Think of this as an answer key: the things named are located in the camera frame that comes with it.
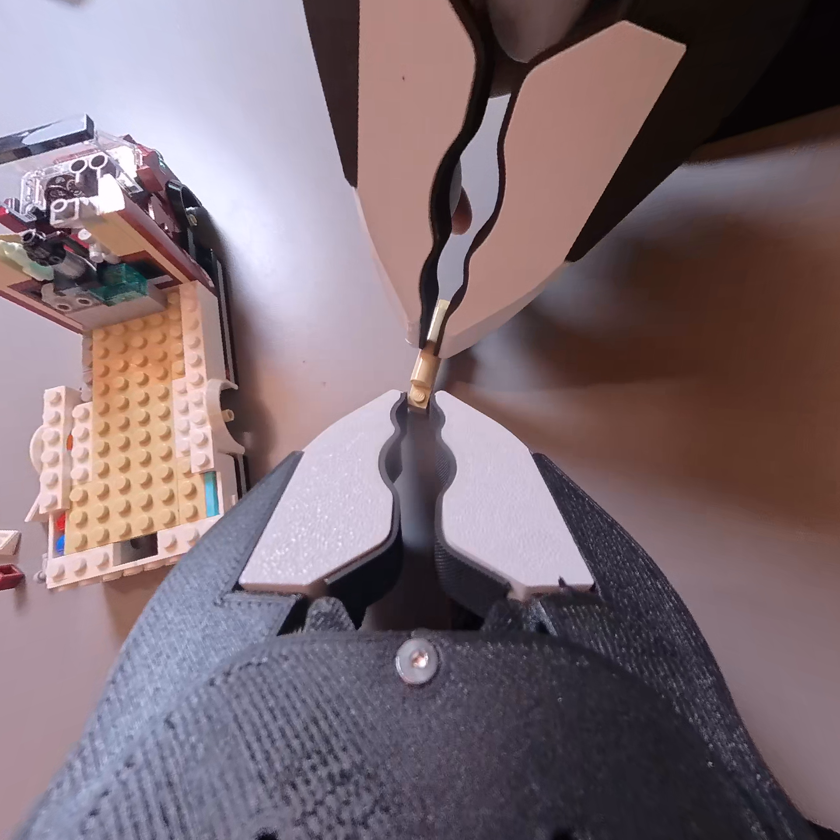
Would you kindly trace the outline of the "tan white red brick vehicle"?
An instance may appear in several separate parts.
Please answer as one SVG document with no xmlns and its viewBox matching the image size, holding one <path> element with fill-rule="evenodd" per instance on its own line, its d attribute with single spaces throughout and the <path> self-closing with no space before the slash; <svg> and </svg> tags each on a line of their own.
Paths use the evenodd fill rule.
<svg viewBox="0 0 840 840">
<path fill-rule="evenodd" d="M 49 590 L 175 564 L 245 493 L 224 268 L 160 153 L 87 114 L 2 136 L 2 300 L 81 338 L 28 457 Z"/>
</svg>

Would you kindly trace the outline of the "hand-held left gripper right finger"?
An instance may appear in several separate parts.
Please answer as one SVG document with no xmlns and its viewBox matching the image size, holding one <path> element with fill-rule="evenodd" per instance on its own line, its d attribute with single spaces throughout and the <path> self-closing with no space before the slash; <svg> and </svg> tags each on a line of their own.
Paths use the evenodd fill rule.
<svg viewBox="0 0 840 840">
<path fill-rule="evenodd" d="M 503 600 L 591 591 L 593 574 L 531 449 L 448 392 L 433 396 L 432 419 L 434 559 L 446 596 L 485 618 Z"/>
</svg>

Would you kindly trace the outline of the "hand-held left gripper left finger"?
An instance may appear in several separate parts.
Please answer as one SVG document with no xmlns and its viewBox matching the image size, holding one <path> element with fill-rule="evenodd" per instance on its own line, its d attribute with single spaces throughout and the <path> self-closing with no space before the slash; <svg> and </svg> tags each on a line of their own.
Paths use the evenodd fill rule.
<svg viewBox="0 0 840 840">
<path fill-rule="evenodd" d="M 360 626 L 403 569 L 403 393 L 389 391 L 305 447 L 253 548 L 247 592 L 330 596 Z"/>
</svg>

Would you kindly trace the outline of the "grey desk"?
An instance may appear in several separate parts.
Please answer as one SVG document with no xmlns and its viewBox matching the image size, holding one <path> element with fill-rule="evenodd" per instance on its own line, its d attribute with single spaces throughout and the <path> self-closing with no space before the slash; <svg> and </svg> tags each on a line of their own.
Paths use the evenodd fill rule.
<svg viewBox="0 0 840 840">
<path fill-rule="evenodd" d="M 414 363 L 300 2 L 2 2 L 2 134 L 162 152 L 230 272 L 258 481 Z M 838 137 L 688 164 L 442 370 L 667 573 L 776 777 L 838 830 Z"/>
</svg>

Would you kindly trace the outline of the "tan arch brick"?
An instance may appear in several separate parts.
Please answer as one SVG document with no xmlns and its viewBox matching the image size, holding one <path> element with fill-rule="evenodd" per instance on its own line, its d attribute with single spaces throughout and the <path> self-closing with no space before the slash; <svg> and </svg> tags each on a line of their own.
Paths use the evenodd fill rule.
<svg viewBox="0 0 840 840">
<path fill-rule="evenodd" d="M 432 351 L 421 350 L 416 358 L 407 390 L 408 405 L 416 411 L 425 412 L 434 389 L 439 358 Z"/>
</svg>

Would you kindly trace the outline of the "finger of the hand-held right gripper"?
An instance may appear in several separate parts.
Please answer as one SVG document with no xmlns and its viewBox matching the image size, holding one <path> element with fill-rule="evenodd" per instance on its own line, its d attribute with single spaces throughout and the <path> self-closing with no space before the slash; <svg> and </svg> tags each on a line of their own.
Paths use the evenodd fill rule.
<svg viewBox="0 0 840 840">
<path fill-rule="evenodd" d="M 685 53 L 623 20 L 528 73 L 501 143 L 500 207 L 469 259 L 442 358 L 498 329 L 559 275 Z"/>
<path fill-rule="evenodd" d="M 360 2 L 360 217 L 406 341 L 418 347 L 437 299 L 429 260 L 448 237 L 454 144 L 476 82 L 470 2 Z"/>
</svg>

